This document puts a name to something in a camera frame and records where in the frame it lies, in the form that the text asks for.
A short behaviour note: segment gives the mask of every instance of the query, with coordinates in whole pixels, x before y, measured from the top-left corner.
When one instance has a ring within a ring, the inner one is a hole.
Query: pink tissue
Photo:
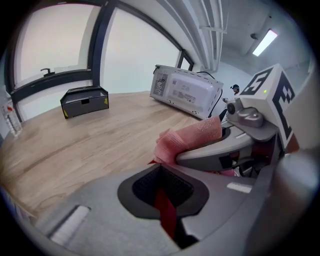
[[[175,164],[177,154],[201,146],[222,137],[218,116],[202,120],[180,130],[168,129],[160,133],[154,149],[154,160],[158,163]]]

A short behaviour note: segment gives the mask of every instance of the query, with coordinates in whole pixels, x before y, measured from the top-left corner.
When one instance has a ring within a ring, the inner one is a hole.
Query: power cord
[[[153,71],[153,74],[155,74],[156,70],[159,69],[160,67],[159,66],[155,66],[155,69]]]
[[[206,74],[208,74],[210,77],[212,77],[214,80],[216,80],[211,74],[209,74],[209,73],[206,72],[206,71],[199,71],[199,72],[197,72],[197,73],[206,73]],[[211,112],[210,112],[208,118],[210,118],[210,117],[212,116],[212,111],[214,110],[215,106],[216,106],[217,103],[219,102],[219,100],[220,100],[220,98],[221,98],[221,96],[222,96],[222,92],[223,92],[223,90],[221,89],[220,97],[218,98],[218,100],[217,100],[216,103],[214,104],[213,108],[211,109]]]
[[[257,163],[257,162],[255,162],[254,160],[252,161],[251,171],[250,171],[249,178],[252,177],[253,171],[255,172],[255,174],[256,174],[257,176],[259,176],[260,170],[265,166],[265,165],[264,165],[264,166],[262,166],[261,168],[259,168],[259,169],[257,170],[257,169],[255,168],[256,163]],[[241,175],[242,177],[246,177],[246,176],[244,175],[244,173],[243,173],[240,165],[238,165],[238,167],[239,167],[239,173],[240,173],[240,175]]]
[[[221,89],[220,97],[218,98],[218,100],[217,100],[217,101],[216,101],[216,103],[214,104],[213,108],[211,109],[211,112],[210,112],[210,114],[209,114],[208,118],[210,118],[210,117],[211,117],[211,115],[212,115],[212,111],[214,110],[215,106],[217,105],[217,103],[219,102],[219,100],[220,100],[220,98],[221,98],[221,96],[222,96],[222,92],[223,92],[223,90]]]
[[[210,77],[212,77],[214,80],[216,80],[212,75],[210,75],[208,72],[206,72],[206,71],[199,71],[199,72],[197,72],[197,73],[206,73],[206,74],[208,74]]]
[[[249,175],[249,177],[251,178],[252,172],[254,169],[254,164],[255,164],[255,160],[254,160],[254,158],[252,158],[252,156],[245,156],[243,158],[238,159],[237,163],[235,165],[233,165],[232,168],[235,169],[236,167],[239,167],[239,174],[242,177],[246,177],[242,168],[241,168],[241,165],[247,163],[247,161],[252,161],[251,171],[250,171],[250,175]]]

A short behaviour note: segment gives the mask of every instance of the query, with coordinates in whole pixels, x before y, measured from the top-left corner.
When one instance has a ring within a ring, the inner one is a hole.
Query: white marker cube
[[[294,97],[294,89],[280,64],[256,73],[238,95],[244,108],[256,108],[266,120],[279,128],[284,149],[287,147],[293,131],[283,112]]]

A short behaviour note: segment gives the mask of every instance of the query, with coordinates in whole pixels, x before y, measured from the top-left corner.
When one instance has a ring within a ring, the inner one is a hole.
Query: person
[[[230,89],[233,90],[234,95],[237,95],[240,91],[240,87],[237,84],[234,84],[233,86],[230,87]],[[221,112],[221,114],[219,115],[220,121],[222,122],[222,120],[224,119],[226,113],[227,113],[227,104],[228,104],[228,98],[222,98],[222,101],[225,102],[225,108],[224,110]]]

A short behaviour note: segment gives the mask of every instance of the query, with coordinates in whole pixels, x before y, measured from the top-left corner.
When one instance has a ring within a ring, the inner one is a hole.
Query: ceiling pipe
[[[223,31],[221,0],[156,1],[181,27],[198,55],[202,69],[216,72],[221,58],[223,33],[226,32]]]

